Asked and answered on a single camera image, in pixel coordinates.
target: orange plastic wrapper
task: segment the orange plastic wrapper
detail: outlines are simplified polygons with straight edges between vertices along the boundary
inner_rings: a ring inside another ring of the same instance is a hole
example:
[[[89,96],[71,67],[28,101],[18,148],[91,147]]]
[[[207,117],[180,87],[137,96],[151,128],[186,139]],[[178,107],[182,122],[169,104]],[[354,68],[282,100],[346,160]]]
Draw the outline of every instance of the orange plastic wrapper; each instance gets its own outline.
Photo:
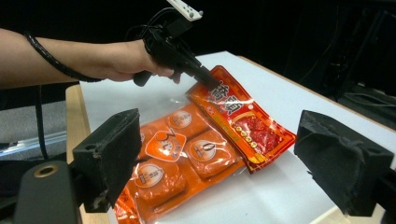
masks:
[[[140,163],[116,202],[120,224],[152,223],[247,167],[251,174],[295,142],[222,67],[213,91],[197,83],[188,105],[141,126]]]
[[[116,202],[120,224],[152,223],[245,166],[234,145],[192,103],[140,132],[141,162]]]
[[[294,144],[296,135],[265,113],[224,67],[211,74],[220,85],[208,91],[197,84],[188,96],[237,145],[249,172],[260,171]]]

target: sealed pouch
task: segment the sealed pouch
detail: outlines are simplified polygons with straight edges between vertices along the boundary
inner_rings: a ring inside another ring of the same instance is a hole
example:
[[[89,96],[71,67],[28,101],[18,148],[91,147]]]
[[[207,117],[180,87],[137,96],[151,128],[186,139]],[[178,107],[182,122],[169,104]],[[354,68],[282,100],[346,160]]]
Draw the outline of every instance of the sealed pouch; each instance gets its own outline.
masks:
[[[234,145],[193,103],[142,125],[140,132],[140,162],[126,185],[140,223],[154,222],[244,167]]]
[[[251,174],[278,158],[295,142],[295,134],[276,123],[222,66],[212,69],[220,81],[213,91],[197,83],[188,92],[243,154]]]
[[[122,190],[113,210],[119,224],[140,223],[134,201],[127,187]]]
[[[217,175],[238,159],[233,146],[213,130],[191,139],[186,144],[185,152],[202,179]]]

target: white table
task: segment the white table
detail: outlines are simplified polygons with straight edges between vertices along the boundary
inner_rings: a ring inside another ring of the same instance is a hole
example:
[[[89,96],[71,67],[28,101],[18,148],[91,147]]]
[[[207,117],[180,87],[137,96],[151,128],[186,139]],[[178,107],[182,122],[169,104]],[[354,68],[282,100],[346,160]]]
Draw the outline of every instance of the white table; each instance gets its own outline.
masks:
[[[224,66],[279,124],[297,133],[301,112],[311,110],[334,119],[396,152],[396,132],[348,110],[280,75],[229,52],[198,57],[208,69]],[[157,119],[185,103],[184,92],[195,80],[181,83],[152,77],[145,87],[132,81],[81,83],[91,131],[110,116],[131,108],[140,111],[141,124]],[[309,223],[334,203],[294,156],[293,147],[274,163],[250,175],[233,175],[200,192],[158,223]]]

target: forearm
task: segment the forearm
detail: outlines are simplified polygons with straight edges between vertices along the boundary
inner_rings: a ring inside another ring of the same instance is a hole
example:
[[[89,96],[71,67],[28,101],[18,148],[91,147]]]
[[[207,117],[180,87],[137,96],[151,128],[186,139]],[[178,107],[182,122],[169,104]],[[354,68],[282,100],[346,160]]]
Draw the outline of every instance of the forearm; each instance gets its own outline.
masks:
[[[23,35],[0,29],[0,89],[70,82],[46,62]]]
[[[148,70],[171,76],[146,53],[142,40],[89,44],[37,38],[55,59],[87,77],[130,80]],[[23,35],[0,29],[0,89],[77,81],[49,64]]]

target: finger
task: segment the finger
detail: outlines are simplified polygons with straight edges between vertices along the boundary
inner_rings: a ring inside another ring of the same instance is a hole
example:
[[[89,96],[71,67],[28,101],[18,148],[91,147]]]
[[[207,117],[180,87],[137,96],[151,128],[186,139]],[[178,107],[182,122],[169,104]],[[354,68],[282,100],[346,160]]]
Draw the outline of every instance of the finger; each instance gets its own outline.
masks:
[[[175,82],[176,84],[178,84],[178,83],[180,83],[180,77],[181,77],[181,74],[180,74],[180,73],[177,73],[177,74],[174,74],[174,76],[172,77],[172,79],[174,80],[174,82]]]
[[[160,67],[156,74],[160,77],[170,77],[175,73],[175,70],[167,67]]]

